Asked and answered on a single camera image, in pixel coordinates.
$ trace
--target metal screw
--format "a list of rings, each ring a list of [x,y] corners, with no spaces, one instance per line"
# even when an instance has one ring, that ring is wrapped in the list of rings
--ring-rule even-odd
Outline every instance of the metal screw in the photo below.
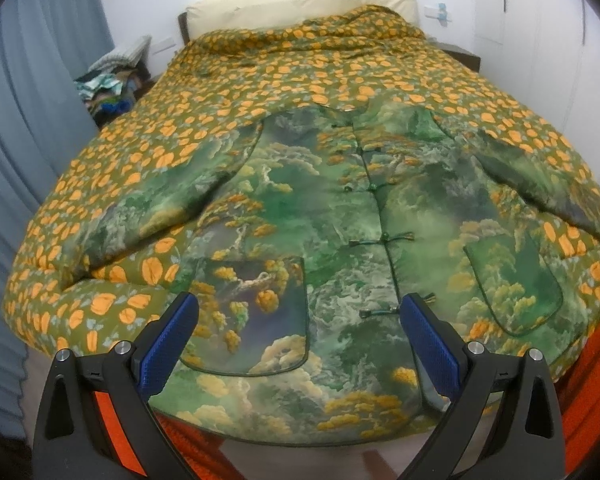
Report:
[[[479,341],[471,341],[466,347],[469,349],[469,352],[475,355],[480,355],[484,352],[484,345]]]
[[[532,348],[529,350],[529,357],[531,357],[534,361],[542,361],[543,355],[542,352],[537,348]]]
[[[116,354],[124,355],[131,350],[131,343],[129,341],[120,341],[113,349],[116,351]]]
[[[56,354],[56,359],[58,361],[66,361],[71,355],[71,351],[68,348],[63,348]]]

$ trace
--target wooden bed frame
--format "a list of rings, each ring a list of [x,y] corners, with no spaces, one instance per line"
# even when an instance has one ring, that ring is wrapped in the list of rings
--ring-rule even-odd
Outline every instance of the wooden bed frame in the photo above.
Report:
[[[187,28],[186,12],[178,14],[178,25],[180,26],[180,35],[182,36],[182,41],[184,41],[184,45],[187,46],[189,44],[189,29]]]

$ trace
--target white wardrobe door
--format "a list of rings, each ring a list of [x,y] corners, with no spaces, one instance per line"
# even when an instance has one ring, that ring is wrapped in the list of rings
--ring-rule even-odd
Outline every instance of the white wardrobe door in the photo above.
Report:
[[[504,36],[504,0],[475,0],[475,35],[502,43]]]
[[[563,130],[583,40],[582,0],[540,0],[537,50],[525,104]]]
[[[507,0],[502,66],[495,83],[528,103],[538,33],[539,0]]]
[[[480,75],[500,86],[502,70],[502,44],[485,38],[475,37],[475,53],[480,56]]]
[[[589,6],[586,17],[586,44],[564,134],[600,178],[600,19]]]

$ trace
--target blue curtain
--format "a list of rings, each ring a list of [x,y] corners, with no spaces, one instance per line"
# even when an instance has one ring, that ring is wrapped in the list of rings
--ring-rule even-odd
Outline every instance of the blue curtain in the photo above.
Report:
[[[29,219],[97,129],[73,79],[113,48],[100,0],[0,8],[0,303]],[[26,346],[0,310],[0,432],[23,438]]]

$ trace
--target pillow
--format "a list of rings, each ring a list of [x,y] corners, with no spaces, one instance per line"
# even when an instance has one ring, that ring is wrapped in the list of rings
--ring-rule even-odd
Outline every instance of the pillow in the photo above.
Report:
[[[416,0],[202,0],[187,7],[187,28],[195,40],[219,29],[288,27],[366,4],[389,7],[407,22],[418,24]]]

